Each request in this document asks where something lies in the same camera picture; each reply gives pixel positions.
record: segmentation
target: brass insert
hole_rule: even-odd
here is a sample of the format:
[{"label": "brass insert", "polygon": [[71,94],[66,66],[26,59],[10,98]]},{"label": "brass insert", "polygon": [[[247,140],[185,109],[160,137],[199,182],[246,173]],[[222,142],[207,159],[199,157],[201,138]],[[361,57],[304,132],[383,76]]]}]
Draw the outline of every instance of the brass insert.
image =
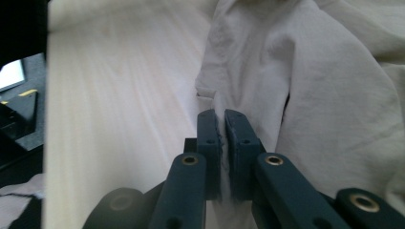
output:
[{"label": "brass insert", "polygon": [[370,213],[376,213],[379,211],[378,203],[363,194],[351,194],[350,200],[354,206],[363,211]]},{"label": "brass insert", "polygon": [[195,156],[185,156],[182,158],[181,162],[185,165],[195,165],[199,162],[199,159]]},{"label": "brass insert", "polygon": [[266,163],[277,166],[277,165],[282,165],[284,163],[284,161],[277,156],[268,156],[268,157],[266,157]]}]

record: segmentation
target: wooden table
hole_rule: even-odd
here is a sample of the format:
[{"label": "wooden table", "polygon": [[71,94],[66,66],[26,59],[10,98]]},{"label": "wooden table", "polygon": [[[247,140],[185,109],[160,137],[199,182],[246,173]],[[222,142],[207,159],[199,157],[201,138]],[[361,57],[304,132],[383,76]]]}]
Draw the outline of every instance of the wooden table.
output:
[{"label": "wooden table", "polygon": [[210,4],[50,3],[45,228],[81,228],[108,192],[165,180],[203,109],[194,80]]}]

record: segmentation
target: white cloth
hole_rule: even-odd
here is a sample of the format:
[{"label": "white cloth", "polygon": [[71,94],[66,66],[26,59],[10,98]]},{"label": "white cloth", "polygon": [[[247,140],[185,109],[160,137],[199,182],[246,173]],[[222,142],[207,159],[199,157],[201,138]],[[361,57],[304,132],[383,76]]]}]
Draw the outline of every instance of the white cloth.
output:
[{"label": "white cloth", "polygon": [[[196,80],[202,110],[215,108],[222,135],[224,110],[244,113],[317,190],[362,188],[405,214],[403,12],[400,0],[221,0]],[[225,200],[220,226],[254,228],[248,211]]]},{"label": "white cloth", "polygon": [[[44,197],[43,175],[35,175],[24,184],[6,186],[0,189],[0,195],[34,195],[36,198]],[[9,228],[11,223],[18,219],[30,202],[30,198],[18,196],[0,197],[0,228]]]}]

